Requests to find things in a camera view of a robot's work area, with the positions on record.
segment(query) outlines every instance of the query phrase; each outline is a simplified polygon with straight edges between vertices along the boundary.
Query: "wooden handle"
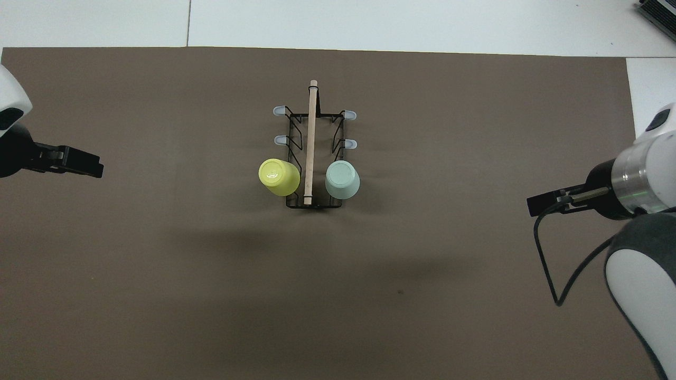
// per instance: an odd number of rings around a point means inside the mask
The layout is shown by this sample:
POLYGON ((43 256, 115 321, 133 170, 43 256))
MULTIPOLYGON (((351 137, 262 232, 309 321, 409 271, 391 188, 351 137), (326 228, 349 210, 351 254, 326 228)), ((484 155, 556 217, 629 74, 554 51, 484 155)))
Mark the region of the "wooden handle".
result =
POLYGON ((308 112, 308 152, 305 161, 305 194, 303 204, 312 204, 312 173, 314 172, 314 125, 317 121, 317 81, 310 81, 310 111, 308 112))

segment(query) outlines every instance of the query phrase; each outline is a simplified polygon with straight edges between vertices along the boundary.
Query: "plastic cup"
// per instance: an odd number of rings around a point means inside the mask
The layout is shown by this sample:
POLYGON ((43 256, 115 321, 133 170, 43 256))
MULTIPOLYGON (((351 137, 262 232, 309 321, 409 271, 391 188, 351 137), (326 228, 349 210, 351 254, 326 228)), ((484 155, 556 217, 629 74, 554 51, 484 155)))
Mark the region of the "plastic cup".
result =
POLYGON ((270 158, 258 168, 258 178, 273 194, 291 195, 300 185, 300 172, 292 163, 270 158))
POLYGON ((326 186, 329 195, 336 199, 347 199, 357 194, 360 180, 357 170, 347 161, 333 162, 327 168, 326 186))

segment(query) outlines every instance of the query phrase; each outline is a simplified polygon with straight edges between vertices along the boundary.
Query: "black cable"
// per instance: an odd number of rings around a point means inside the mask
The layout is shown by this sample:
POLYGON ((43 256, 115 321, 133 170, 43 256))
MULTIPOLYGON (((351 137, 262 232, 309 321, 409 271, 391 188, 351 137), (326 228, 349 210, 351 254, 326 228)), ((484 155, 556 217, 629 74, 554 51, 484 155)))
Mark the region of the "black cable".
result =
POLYGON ((544 219, 545 216, 552 214, 554 212, 557 212, 561 207, 563 207, 566 204, 569 204, 572 202, 572 198, 570 196, 565 196, 562 197, 560 201, 556 202, 555 204, 551 205, 550 207, 546 208, 535 220, 535 225, 533 226, 533 237, 535 238, 535 246, 537 247, 537 253, 540 255, 540 261, 542 262, 542 269, 544 269, 545 272, 545 277, 547 277, 547 284, 550 287, 550 291, 552 292, 552 298, 554 298, 554 303, 557 306, 563 305, 563 302, 566 299, 566 296, 568 295, 568 292, 571 290, 573 287, 573 283, 575 280, 577 280, 577 277, 582 273, 582 271, 589 265, 590 262, 596 256, 598 256, 601 252, 603 252, 612 242, 613 238, 615 236, 613 235, 610 237, 608 240, 604 241, 599 245, 594 251, 592 251, 587 257, 580 263, 580 265, 577 266, 573 274, 571 275, 570 279, 568 279, 568 283, 566 283, 566 286, 563 288, 563 292, 561 292, 561 296, 556 295, 556 290, 554 288, 554 283, 552 282, 552 277, 549 273, 549 268, 547 267, 547 261, 545 260, 545 256, 542 253, 542 246, 540 245, 540 238, 537 232, 537 229, 540 226, 540 222, 544 219))

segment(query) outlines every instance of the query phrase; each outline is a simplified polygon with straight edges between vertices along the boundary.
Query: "light blue cup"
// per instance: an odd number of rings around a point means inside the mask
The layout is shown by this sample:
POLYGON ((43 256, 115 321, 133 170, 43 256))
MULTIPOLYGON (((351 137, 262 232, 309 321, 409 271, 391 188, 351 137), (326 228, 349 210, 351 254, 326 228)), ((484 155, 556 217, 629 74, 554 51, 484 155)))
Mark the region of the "light blue cup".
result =
POLYGON ((347 199, 359 190, 359 174, 349 162, 336 161, 327 168, 326 185, 330 196, 347 199))

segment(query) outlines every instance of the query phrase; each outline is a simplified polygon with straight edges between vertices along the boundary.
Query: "cup rack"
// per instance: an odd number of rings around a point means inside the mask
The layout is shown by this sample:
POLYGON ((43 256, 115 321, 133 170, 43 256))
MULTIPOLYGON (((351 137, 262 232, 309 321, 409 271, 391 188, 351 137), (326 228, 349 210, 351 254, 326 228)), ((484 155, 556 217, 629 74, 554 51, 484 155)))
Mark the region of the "cup rack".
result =
MULTIPOLYGON (((291 108, 285 105, 278 105, 272 110, 272 113, 275 116, 285 116, 289 119, 289 133, 288 135, 279 135, 274 138, 274 143, 277 145, 284 145, 287 147, 287 162, 295 165, 298 168, 298 171, 301 175, 303 173, 303 166, 300 164, 298 158, 294 154, 294 149, 298 151, 304 150, 303 145, 303 132, 298 127, 298 124, 303 124, 303 119, 307 119, 309 114, 297 114, 291 110, 291 108)), ((317 118, 330 118, 331 124, 333 125, 340 119, 340 123, 336 128, 335 133, 333 133, 333 140, 331 142, 331 154, 333 156, 333 161, 344 160, 345 159, 345 149, 355 149, 357 148, 357 141, 346 139, 345 138, 345 121, 346 120, 355 120, 357 118, 357 113, 354 111, 343 110, 338 114, 324 114, 321 112, 320 102, 319 102, 319 90, 317 90, 317 108, 316 108, 316 117, 317 118)), ((321 210, 325 208, 339 208, 343 205, 341 199, 336 199, 329 195, 328 202, 324 203, 312 203, 310 205, 303 204, 303 195, 298 193, 298 190, 294 191, 291 195, 288 195, 285 198, 285 204, 288 208, 301 208, 301 209, 315 209, 321 210)))

